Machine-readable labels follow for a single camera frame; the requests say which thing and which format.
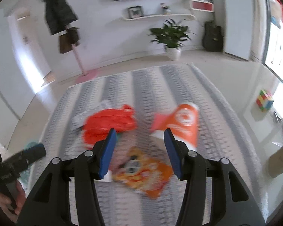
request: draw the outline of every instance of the picture frame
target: picture frame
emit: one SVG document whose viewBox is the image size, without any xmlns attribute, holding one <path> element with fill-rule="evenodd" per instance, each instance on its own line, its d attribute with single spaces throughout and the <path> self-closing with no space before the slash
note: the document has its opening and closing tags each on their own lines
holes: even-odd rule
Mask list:
<svg viewBox="0 0 283 226">
<path fill-rule="evenodd" d="M 143 17 L 144 11 L 142 9 L 142 6 L 129 7 L 128 14 L 129 14 L 129 19 L 134 19 L 138 17 Z"/>
</svg>

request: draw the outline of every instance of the pink round base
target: pink round base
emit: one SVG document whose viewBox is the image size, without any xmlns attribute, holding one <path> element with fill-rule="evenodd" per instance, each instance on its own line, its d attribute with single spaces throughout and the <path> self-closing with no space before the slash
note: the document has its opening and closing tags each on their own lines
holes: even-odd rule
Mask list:
<svg viewBox="0 0 283 226">
<path fill-rule="evenodd" d="M 95 78 L 97 76 L 98 70 L 97 69 L 92 69 L 87 71 L 87 74 L 84 76 L 83 74 L 81 74 L 76 80 L 75 83 L 79 84 L 82 82 L 86 82 L 89 80 L 92 80 L 93 78 Z"/>
</svg>

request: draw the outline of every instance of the white floating shelf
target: white floating shelf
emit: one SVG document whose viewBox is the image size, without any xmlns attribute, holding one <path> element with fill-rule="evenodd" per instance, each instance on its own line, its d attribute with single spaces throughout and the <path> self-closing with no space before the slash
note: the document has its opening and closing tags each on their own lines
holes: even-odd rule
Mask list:
<svg viewBox="0 0 283 226">
<path fill-rule="evenodd" d="M 142 16 L 142 17 L 137 17 L 137 18 L 133 18 L 133 19 L 128 19 L 125 17 L 122 17 L 124 20 L 126 21 L 131 21 L 131 20 L 137 20 L 137 19 L 145 19 L 145 18 L 151 18 L 151 17 L 162 17 L 162 16 L 188 16 L 190 20 L 197 20 L 196 16 L 193 14 L 188 14 L 188 13 L 182 13 L 182 14 L 151 14 L 151 15 L 146 15 L 146 16 Z"/>
</svg>

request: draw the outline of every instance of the silver screw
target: silver screw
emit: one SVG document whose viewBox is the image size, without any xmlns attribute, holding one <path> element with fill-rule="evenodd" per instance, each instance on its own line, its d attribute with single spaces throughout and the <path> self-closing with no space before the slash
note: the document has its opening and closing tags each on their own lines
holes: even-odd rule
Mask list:
<svg viewBox="0 0 283 226">
<path fill-rule="evenodd" d="M 51 162 L 52 162 L 52 164 L 56 165 L 56 164 L 58 164 L 60 162 L 60 159 L 59 158 L 53 158 L 51 160 Z"/>
<path fill-rule="evenodd" d="M 222 162 L 223 164 L 229 164 L 229 163 L 230 163 L 230 161 L 229 161 L 227 158 L 222 158 L 222 159 L 221 159 L 221 162 Z"/>
<path fill-rule="evenodd" d="M 193 151 L 193 150 L 190 150 L 190 151 L 188 152 L 188 156 L 196 157 L 196 156 L 197 156 L 197 153 L 196 153 L 195 151 Z"/>
<path fill-rule="evenodd" d="M 87 150 L 85 153 L 84 153 L 85 156 L 89 157 L 89 156 L 93 156 L 93 151 L 92 150 Z"/>
</svg>

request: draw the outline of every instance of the red plastic bag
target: red plastic bag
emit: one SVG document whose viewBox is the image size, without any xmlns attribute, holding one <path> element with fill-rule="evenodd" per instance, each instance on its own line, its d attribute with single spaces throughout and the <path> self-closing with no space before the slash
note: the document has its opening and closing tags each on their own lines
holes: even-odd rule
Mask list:
<svg viewBox="0 0 283 226">
<path fill-rule="evenodd" d="M 84 141 L 95 144 L 97 141 L 104 140 L 110 128 L 114 128 L 117 133 L 135 129 L 134 113 L 131 106 L 123 105 L 122 109 L 106 109 L 89 116 L 83 127 Z"/>
</svg>

